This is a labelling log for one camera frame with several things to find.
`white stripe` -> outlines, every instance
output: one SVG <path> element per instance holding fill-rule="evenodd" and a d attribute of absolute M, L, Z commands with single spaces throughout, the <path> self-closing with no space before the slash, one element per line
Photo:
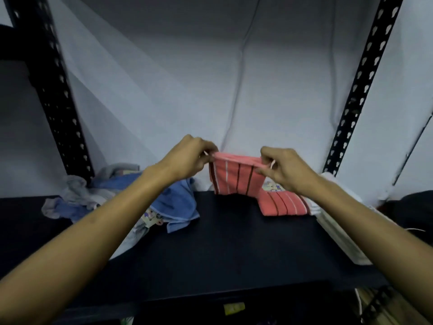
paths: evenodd
<path fill-rule="evenodd" d="M 220 193 L 221 191 L 219 190 L 219 184 L 218 184 L 218 175 L 217 175 L 217 168 L 216 168 L 217 166 L 215 165 L 215 162 L 214 162 L 214 172 L 215 172 L 215 183 L 216 183 L 216 187 L 218 188 L 218 193 Z"/>
<path fill-rule="evenodd" d="M 292 199 L 290 198 L 290 195 L 289 195 L 288 193 L 285 193 L 285 195 L 286 195 L 287 197 L 289 197 L 290 202 L 292 202 L 293 207 L 295 208 L 295 214 L 297 214 L 296 205 L 295 205 L 295 203 L 293 203 Z"/>
<path fill-rule="evenodd" d="M 228 168 L 228 162 L 226 161 L 226 183 L 227 183 L 227 193 L 230 194 L 230 187 L 229 187 L 229 171 Z"/>
<path fill-rule="evenodd" d="M 308 210 L 306 209 L 306 206 L 305 206 L 304 202 L 300 199 L 300 197 L 299 197 L 297 194 L 295 194 L 295 196 L 296 196 L 297 198 L 299 198 L 299 200 L 300 200 L 302 206 L 303 206 L 304 209 L 305 209 L 305 213 L 308 213 Z"/>

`pile of clothes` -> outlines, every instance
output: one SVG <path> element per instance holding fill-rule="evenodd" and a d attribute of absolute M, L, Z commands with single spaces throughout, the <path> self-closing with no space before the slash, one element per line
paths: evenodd
<path fill-rule="evenodd" d="M 68 218 L 73 223 L 113 198 L 141 175 L 139 165 L 118 163 L 99 171 L 87 187 L 76 175 L 66 178 L 66 188 L 57 198 L 47 198 L 42 213 L 51 219 Z M 163 191 L 128 233 L 110 259 L 129 250 L 156 224 L 167 223 L 167 232 L 185 228 L 199 218 L 192 190 L 193 179 L 181 180 Z"/>

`right hand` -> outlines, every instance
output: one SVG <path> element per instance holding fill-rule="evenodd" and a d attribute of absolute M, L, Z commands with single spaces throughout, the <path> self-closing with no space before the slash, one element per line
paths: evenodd
<path fill-rule="evenodd" d="M 314 172 L 294 149 L 262 147 L 260 152 L 263 164 L 269 164 L 273 160 L 275 164 L 272 169 L 257 168 L 258 173 L 279 183 L 285 190 L 313 198 L 322 177 Z"/>

